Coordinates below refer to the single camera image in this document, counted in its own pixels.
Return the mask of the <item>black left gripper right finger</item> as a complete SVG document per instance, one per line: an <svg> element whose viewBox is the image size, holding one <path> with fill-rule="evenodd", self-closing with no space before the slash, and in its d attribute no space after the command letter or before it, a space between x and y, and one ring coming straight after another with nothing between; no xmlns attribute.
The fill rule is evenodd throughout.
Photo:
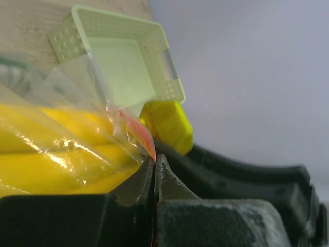
<svg viewBox="0 0 329 247"><path fill-rule="evenodd" d="M155 170L158 246L290 246L272 204L201 199L174 174L165 155Z"/></svg>

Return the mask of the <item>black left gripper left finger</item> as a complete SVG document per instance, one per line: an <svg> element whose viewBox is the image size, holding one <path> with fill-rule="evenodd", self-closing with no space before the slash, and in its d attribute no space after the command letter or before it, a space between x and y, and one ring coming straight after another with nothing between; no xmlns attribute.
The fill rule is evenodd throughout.
<svg viewBox="0 0 329 247"><path fill-rule="evenodd" d="M154 161L110 193L1 199L1 246L150 246Z"/></svg>

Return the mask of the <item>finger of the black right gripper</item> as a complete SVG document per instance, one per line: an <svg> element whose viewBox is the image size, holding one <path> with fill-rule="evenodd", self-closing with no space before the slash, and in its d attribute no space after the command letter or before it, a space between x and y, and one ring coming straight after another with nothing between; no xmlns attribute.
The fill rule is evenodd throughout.
<svg viewBox="0 0 329 247"><path fill-rule="evenodd" d="M158 154L166 156L172 171L202 198L288 200L311 197L310 175L304 165L260 166L239 162L194 145L181 155L159 140Z"/></svg>

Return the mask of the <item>yellow banana bunch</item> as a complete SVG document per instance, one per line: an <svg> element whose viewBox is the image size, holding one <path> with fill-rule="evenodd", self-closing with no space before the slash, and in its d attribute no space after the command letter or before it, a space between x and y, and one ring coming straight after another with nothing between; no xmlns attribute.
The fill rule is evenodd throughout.
<svg viewBox="0 0 329 247"><path fill-rule="evenodd" d="M192 148L193 129L173 105L171 120L155 119L151 105L139 118L127 110L102 113L77 108L1 104L1 196L104 193L133 175L149 156L154 140L180 154Z"/></svg>

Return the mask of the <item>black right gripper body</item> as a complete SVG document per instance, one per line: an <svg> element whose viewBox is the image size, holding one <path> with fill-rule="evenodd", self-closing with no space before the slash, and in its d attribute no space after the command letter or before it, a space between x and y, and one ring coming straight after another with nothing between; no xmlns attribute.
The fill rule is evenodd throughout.
<svg viewBox="0 0 329 247"><path fill-rule="evenodd" d="M253 198L207 198L208 200L253 199ZM293 196L288 200L267 201L281 216L290 246L324 246L328 244L326 232L326 208L319 203L315 189L311 186L311 197Z"/></svg>

